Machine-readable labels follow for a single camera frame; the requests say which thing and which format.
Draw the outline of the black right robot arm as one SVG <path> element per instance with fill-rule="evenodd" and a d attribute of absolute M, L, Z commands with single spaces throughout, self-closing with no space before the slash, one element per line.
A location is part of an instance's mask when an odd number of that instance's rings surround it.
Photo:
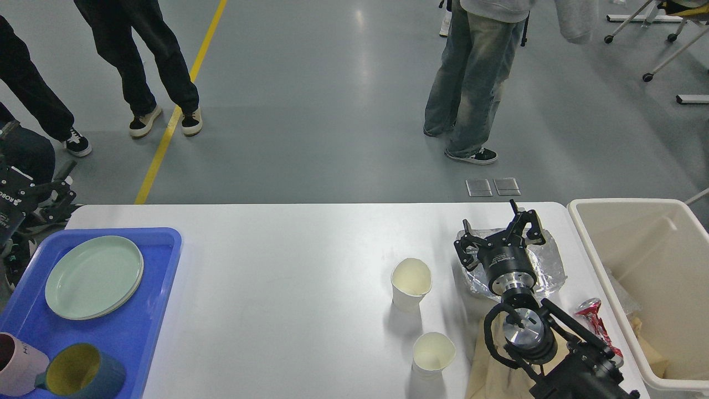
<path fill-rule="evenodd" d="M 638 398 L 621 387 L 622 361 L 610 345 L 548 299 L 537 299 L 528 245 L 544 245 L 542 225 L 534 210 L 511 201 L 514 217 L 506 229 L 479 237 L 463 220 L 454 241 L 459 261 L 468 271 L 481 268 L 484 283 L 500 301 L 482 323 L 491 357 L 509 369 L 521 369 L 533 381 L 535 398 Z"/>

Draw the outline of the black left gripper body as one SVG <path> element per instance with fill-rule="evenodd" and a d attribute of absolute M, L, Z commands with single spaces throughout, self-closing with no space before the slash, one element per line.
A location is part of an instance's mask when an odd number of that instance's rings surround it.
<path fill-rule="evenodd" d="M 5 248 L 8 240 L 16 232 L 28 213 L 26 192 L 28 187 L 2 186 L 1 191 L 1 247 Z"/>

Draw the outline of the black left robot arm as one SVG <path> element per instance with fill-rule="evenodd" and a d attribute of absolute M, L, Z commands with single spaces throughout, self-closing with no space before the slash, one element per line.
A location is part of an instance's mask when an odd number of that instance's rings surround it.
<path fill-rule="evenodd" d="M 69 161 L 52 181 L 35 183 L 2 156 L 2 275 L 10 290 L 28 266 L 33 237 L 65 225 L 79 208 L 69 176 L 75 166 L 75 161 Z"/>

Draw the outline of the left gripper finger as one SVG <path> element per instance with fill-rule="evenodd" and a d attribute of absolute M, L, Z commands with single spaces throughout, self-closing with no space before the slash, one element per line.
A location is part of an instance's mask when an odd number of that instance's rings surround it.
<path fill-rule="evenodd" d="M 78 164 L 69 161 L 61 167 L 60 172 L 48 183 L 31 184 L 22 190 L 22 199 L 27 202 L 23 228 L 39 228 L 68 222 L 71 214 L 79 207 L 75 204 L 76 192 L 71 189 L 69 174 Z"/>
<path fill-rule="evenodd" d="M 3 195 L 22 195 L 33 187 L 34 179 L 11 166 L 7 157 L 1 156 L 1 191 Z"/>

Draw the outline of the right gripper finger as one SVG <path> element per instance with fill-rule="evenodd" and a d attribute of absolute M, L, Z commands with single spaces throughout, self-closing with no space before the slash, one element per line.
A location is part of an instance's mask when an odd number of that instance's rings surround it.
<path fill-rule="evenodd" d="M 525 211 L 510 199 L 514 217 L 502 235 L 502 242 L 507 247 L 526 248 L 528 245 L 545 245 L 546 238 L 535 210 Z"/>
<path fill-rule="evenodd" d="M 469 253 L 470 250 L 488 248 L 489 241 L 486 238 L 477 237 L 471 233 L 471 225 L 467 219 L 463 219 L 463 235 L 454 241 L 454 248 L 458 254 L 459 262 L 468 271 L 473 271 L 479 265 L 480 260 L 477 255 Z"/>

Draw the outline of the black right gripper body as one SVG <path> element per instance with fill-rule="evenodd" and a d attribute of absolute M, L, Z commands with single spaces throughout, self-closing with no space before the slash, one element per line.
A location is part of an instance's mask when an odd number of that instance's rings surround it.
<path fill-rule="evenodd" d="M 516 245 L 481 248 L 477 258 L 483 266 L 487 287 L 495 295 L 503 295 L 512 288 L 532 289 L 537 283 L 526 248 Z"/>

